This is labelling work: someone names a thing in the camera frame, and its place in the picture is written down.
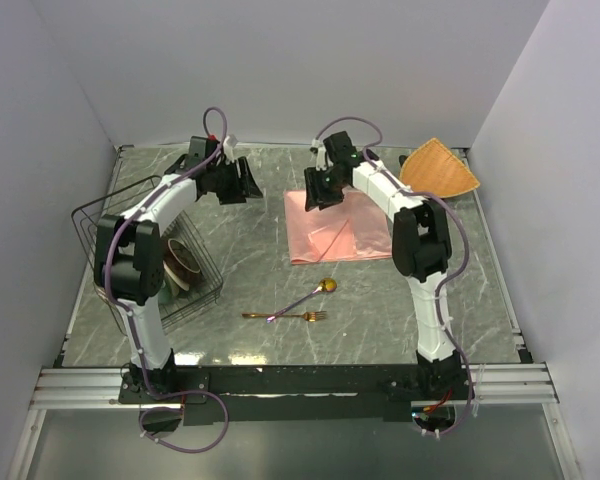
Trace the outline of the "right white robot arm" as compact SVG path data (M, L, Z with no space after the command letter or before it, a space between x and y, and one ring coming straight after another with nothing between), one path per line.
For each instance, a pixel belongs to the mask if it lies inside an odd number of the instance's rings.
M453 383L458 368L456 348L449 339L451 317L446 290L451 240L444 209L415 195L379 158L366 158L342 131L312 141L316 161L304 171L305 209L324 210L344 201L351 187L366 195L392 224L391 257L409 285L417 321L418 370L414 384L432 399L440 398Z

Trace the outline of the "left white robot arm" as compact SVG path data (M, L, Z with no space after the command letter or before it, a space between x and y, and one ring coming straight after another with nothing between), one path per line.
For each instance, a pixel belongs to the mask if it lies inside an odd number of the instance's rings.
M222 204L261 197L236 145L232 135L192 137L188 152L148 195L121 214L103 215L97 224L94 281L123 319L131 346L126 382L157 402L174 397L179 380L158 304L165 274L162 237L186 207L207 193Z

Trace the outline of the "pink satin napkin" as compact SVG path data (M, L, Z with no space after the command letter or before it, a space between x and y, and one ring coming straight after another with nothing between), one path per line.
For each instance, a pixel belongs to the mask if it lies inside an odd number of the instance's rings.
M365 194L347 190L342 203L305 209L306 192L284 193L289 257L293 265L387 259L391 237L384 212Z

